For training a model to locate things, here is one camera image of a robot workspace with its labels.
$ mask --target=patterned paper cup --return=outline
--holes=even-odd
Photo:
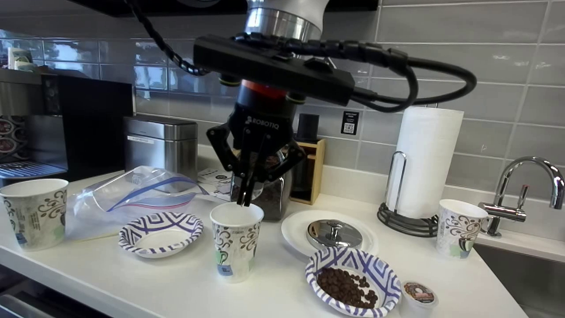
[[[476,206],[441,200],[435,248],[442,257],[465,259],[488,215]]]
[[[65,237],[66,186],[61,179],[36,179],[0,190],[20,248],[49,248]]]
[[[257,250],[262,211],[257,206],[216,206],[209,213],[215,269],[227,283],[245,282]]]

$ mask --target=wall outlet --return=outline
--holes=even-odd
[[[358,128],[358,114],[356,112],[342,112],[340,119],[340,135],[356,135]]]

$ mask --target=white plate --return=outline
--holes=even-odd
[[[190,215],[158,213],[126,223],[119,248],[139,259],[167,259],[199,239],[202,225]]]
[[[317,250],[307,241],[305,229],[317,220],[337,220],[347,223],[361,236],[358,250],[368,253],[374,250],[374,234],[361,222],[329,211],[299,211],[285,218],[280,225],[280,232],[287,246],[303,257],[312,257]]]

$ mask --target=faucet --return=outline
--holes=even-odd
[[[545,170],[545,174],[550,179],[550,186],[552,186],[548,207],[552,207],[555,211],[563,209],[565,181],[563,181],[561,172],[554,165],[550,165],[548,162],[545,162],[541,158],[518,158],[518,160],[511,162],[508,167],[504,167],[504,170],[501,172],[497,186],[495,186],[495,193],[494,193],[494,202],[492,204],[478,204],[478,207],[481,207],[487,215],[494,216],[488,225],[488,230],[487,230],[487,234],[490,237],[499,237],[499,232],[497,232],[499,218],[518,222],[518,223],[525,222],[525,213],[522,211],[522,207],[525,204],[527,186],[522,186],[515,209],[502,206],[508,179],[524,163],[533,163],[533,165]]]

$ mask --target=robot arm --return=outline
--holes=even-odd
[[[292,117],[305,98],[335,105],[356,101],[367,109],[393,114],[409,105],[434,105],[465,96],[476,80],[465,70],[411,59],[395,50],[354,41],[317,41],[328,0],[246,0],[245,31],[232,40],[202,36],[194,43],[194,66],[181,61],[139,13],[135,0],[125,0],[156,47],[181,70],[199,77],[220,73],[222,84],[238,86],[229,121],[211,128],[208,140],[227,172],[234,176],[234,200],[248,206],[257,183],[275,181],[305,156],[292,139]],[[388,68],[409,87],[405,100],[356,89],[349,73],[328,59],[356,61]],[[418,100],[412,68],[446,73],[464,80],[464,87]]]

